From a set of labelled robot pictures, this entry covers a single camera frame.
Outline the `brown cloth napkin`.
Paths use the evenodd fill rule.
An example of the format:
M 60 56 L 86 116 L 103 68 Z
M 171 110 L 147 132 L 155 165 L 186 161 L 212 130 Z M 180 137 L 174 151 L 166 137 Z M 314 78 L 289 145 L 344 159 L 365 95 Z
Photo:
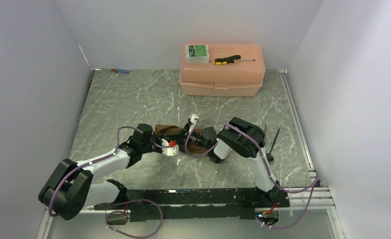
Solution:
M 179 131 L 180 128 L 181 127 L 178 127 L 176 125 L 157 124 L 155 126 L 154 132 L 158 136 L 165 137 L 170 140 L 175 140 L 177 143 L 177 131 Z

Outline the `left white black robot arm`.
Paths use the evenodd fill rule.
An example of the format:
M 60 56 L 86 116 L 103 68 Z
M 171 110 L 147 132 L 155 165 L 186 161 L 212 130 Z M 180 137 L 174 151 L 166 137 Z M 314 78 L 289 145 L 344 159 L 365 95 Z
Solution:
M 77 162 L 69 158 L 59 162 L 38 194 L 39 202 L 49 209 L 50 216 L 70 220 L 85 207 L 105 204 L 121 209 L 129 202 L 128 189 L 119 181 L 96 181 L 130 168 L 144 154 L 162 153 L 170 146 L 170 141 L 156 135 L 148 124 L 140 123 L 132 130 L 133 134 L 122 142 L 119 128 L 115 147 L 105 154 Z

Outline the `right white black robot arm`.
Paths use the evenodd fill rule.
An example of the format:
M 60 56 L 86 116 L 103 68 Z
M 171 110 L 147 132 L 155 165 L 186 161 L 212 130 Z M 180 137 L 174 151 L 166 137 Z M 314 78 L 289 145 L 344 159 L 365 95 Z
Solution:
M 179 148 L 192 157 L 207 156 L 215 164 L 221 164 L 231 152 L 247 159 L 255 177 L 259 202 L 272 206 L 278 199 L 279 188 L 269 169 L 268 153 L 265 152 L 265 132 L 258 126 L 234 117 L 219 132 L 208 127 L 197 132 L 198 118 L 189 119 L 169 137 L 175 140 Z

